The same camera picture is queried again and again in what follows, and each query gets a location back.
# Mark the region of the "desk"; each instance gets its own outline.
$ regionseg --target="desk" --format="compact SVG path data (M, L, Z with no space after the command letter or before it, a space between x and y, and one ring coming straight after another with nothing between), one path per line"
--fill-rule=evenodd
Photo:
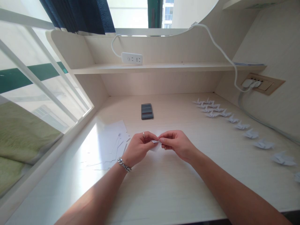
M223 117L209 118L192 101L208 97L227 112L275 142L275 149L260 150ZM141 104L151 103L154 120L141 120ZM91 129L124 120L128 133L155 134L181 129L193 144L224 170L251 188L281 212L300 209L297 167L285 167L269 158L286 150L300 164L300 148L273 130L247 117L239 108L214 93L109 97L101 110L62 154L24 200L6 225L53 225L105 171L81 166L81 144ZM149 151L129 173L118 192L108 224L181 224L226 218L202 179L172 150Z

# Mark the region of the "hand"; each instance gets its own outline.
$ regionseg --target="hand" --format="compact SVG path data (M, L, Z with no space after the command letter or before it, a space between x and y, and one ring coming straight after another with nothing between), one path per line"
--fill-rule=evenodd
M157 146L158 143L153 143L151 140L159 141L158 137L149 131L144 133L145 138L143 133L135 134L132 137L127 150L121 157L126 166L133 167L135 164L138 164L151 148Z
M162 148L165 150L172 149L182 160L191 163L195 154L200 152L180 130L167 131L159 137Z

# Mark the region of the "left hand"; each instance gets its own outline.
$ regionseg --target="left hand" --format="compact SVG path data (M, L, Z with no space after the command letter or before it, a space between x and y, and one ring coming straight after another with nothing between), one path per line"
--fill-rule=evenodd
M149 131L144 133L145 138L143 133L137 133L132 137L127 150L121 157L126 166L133 167L138 164L151 148L157 146L158 143L153 143L151 140L159 141L158 137Z

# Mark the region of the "dark blue curtain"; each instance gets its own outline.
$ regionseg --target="dark blue curtain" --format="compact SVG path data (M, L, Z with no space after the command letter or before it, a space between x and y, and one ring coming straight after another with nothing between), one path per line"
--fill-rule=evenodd
M53 25L68 32L115 33L107 0L40 0Z

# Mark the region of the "forearm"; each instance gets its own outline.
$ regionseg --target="forearm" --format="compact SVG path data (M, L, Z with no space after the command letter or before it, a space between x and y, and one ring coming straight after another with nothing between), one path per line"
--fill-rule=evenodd
M104 224L126 174L126 170L116 163L64 213L55 225Z
M193 158L191 165L233 224L291 224L267 201L200 151Z

